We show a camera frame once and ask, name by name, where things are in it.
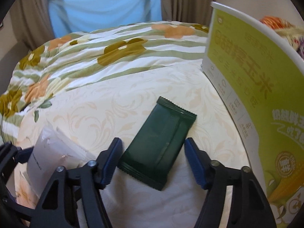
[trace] floral striped quilt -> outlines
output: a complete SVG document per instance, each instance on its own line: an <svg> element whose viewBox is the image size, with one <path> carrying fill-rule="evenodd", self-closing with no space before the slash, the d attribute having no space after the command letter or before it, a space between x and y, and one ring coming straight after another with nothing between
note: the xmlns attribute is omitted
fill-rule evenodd
<svg viewBox="0 0 304 228"><path fill-rule="evenodd" d="M0 143L17 140L25 114L52 106L62 92L179 63L201 61L208 28L180 22L139 23L51 40L15 67L0 96Z"/></svg>

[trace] blue cloth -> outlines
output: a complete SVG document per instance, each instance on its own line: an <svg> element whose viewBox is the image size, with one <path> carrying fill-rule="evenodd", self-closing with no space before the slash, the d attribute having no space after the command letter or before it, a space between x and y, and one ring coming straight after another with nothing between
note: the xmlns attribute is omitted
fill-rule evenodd
<svg viewBox="0 0 304 228"><path fill-rule="evenodd" d="M162 20L161 0L49 0L57 38L131 23Z"/></svg>

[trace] green packet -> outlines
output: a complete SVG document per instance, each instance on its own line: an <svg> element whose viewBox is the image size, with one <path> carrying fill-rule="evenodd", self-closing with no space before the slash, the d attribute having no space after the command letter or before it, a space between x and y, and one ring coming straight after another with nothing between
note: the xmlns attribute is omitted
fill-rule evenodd
<svg viewBox="0 0 304 228"><path fill-rule="evenodd" d="M118 168L162 190L196 115L159 97L147 120L122 155Z"/></svg>

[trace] white plastic package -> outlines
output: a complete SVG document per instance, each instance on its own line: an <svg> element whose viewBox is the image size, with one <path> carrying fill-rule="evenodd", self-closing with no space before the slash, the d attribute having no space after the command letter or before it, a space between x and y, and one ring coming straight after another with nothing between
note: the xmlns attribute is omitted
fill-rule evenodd
<svg viewBox="0 0 304 228"><path fill-rule="evenodd" d="M67 138L51 124L44 126L27 162L27 176L35 194L40 197L48 180L58 166L67 169L81 167L93 154Z"/></svg>

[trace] yellow flower print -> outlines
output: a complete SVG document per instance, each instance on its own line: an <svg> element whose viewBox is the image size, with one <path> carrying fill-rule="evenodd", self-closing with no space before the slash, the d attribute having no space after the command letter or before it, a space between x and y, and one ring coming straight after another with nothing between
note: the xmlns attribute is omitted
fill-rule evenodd
<svg viewBox="0 0 304 228"><path fill-rule="evenodd" d="M43 97L45 95L45 91L49 85L49 76L50 74L46 74L41 79L41 81L29 86L29 89L24 96L24 100L26 103L30 103L34 100L37 100L39 97Z"/></svg>
<svg viewBox="0 0 304 228"><path fill-rule="evenodd" d="M65 35L62 38L53 39L53 40L50 41L49 47L47 49L48 49L48 51L51 51L52 49L55 49L57 47L61 47L66 42L69 42L70 40L72 40L72 37L69 36L69 35Z"/></svg>
<svg viewBox="0 0 304 228"><path fill-rule="evenodd" d="M9 90L7 94L0 96L0 113L4 117L10 117L18 112L17 104L22 97L20 89Z"/></svg>
<svg viewBox="0 0 304 228"><path fill-rule="evenodd" d="M104 54L97 58L97 62L99 65L107 66L125 56L141 54L146 50L142 46L145 42L147 40L135 38L128 42L120 41L109 45L105 48Z"/></svg>
<svg viewBox="0 0 304 228"><path fill-rule="evenodd" d="M42 45L38 47L36 50L33 50L26 57L20 60L19 68L24 70L27 65L32 67L37 66L40 63L41 57L40 55L44 52L45 46Z"/></svg>
<svg viewBox="0 0 304 228"><path fill-rule="evenodd" d="M205 33L209 32L209 27L206 27L204 25L201 25L201 24L191 24L191 26L193 26L196 30L203 31Z"/></svg>
<svg viewBox="0 0 304 228"><path fill-rule="evenodd" d="M152 29L161 30L165 32L165 38L181 39L183 36L194 35L194 29L186 26L171 26L165 24L154 24Z"/></svg>

